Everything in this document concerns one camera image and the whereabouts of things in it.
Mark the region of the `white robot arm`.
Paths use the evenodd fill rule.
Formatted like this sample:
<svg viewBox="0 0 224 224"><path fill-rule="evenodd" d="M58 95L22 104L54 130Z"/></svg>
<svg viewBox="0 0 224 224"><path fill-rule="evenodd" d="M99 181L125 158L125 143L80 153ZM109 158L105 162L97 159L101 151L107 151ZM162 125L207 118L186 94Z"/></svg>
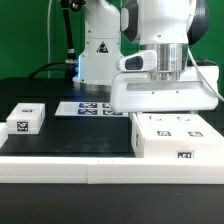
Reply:
<svg viewBox="0 0 224 224"><path fill-rule="evenodd" d="M188 65L188 32L204 0L62 0L85 10L85 49L69 50L73 86L107 91L115 112L212 110L218 104L216 66Z"/></svg>

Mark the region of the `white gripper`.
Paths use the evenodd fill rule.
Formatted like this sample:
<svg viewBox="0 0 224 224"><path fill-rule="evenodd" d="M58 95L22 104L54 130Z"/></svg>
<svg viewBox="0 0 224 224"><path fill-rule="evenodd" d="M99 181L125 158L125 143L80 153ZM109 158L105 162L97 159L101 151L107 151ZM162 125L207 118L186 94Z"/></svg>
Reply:
<svg viewBox="0 0 224 224"><path fill-rule="evenodd" d="M152 81L150 73L120 73L111 87L110 104L115 112L174 112L213 110L218 98L219 68L200 66L205 83L194 67L180 75L179 80Z"/></svg>

